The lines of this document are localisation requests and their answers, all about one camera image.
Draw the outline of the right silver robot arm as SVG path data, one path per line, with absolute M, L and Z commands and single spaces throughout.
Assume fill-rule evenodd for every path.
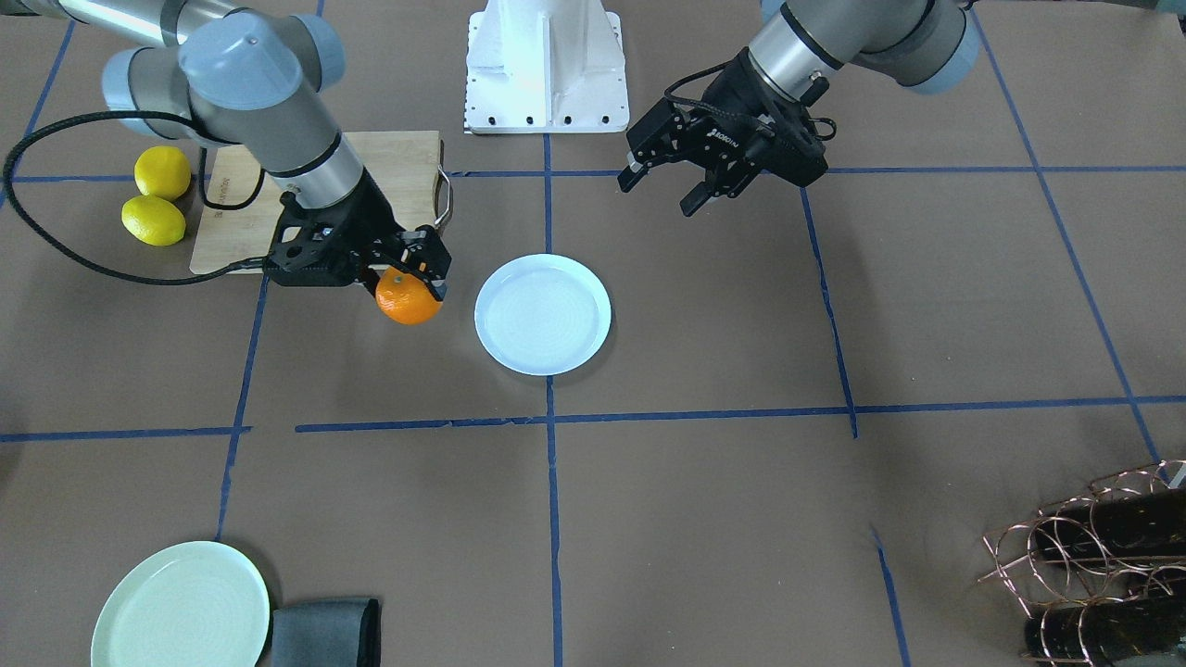
M 321 17 L 278 18 L 228 1 L 5 1 L 5 15 L 51 17 L 135 42 L 103 69 L 107 110 L 31 132 L 4 163 L 4 193 L 40 233 L 13 189 L 24 152 L 55 132 L 106 120 L 204 147 L 242 146 L 280 189 L 283 210 L 260 269 L 283 286 L 377 287 L 376 267 L 408 274 L 442 300 L 449 269 L 439 225 L 398 225 L 377 182 L 323 104 L 345 72 L 345 51 Z

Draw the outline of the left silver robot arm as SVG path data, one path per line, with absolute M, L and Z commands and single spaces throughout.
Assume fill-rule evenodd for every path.
M 827 171 L 836 123 L 812 104 L 847 65 L 881 74 L 917 94 L 946 93 L 978 59 L 969 4 L 954 1 L 774 1 L 763 28 L 728 62 L 674 82 L 626 132 L 629 193 L 650 170 L 689 163 L 702 179 L 683 215 L 737 198 L 769 173 L 797 188 Z

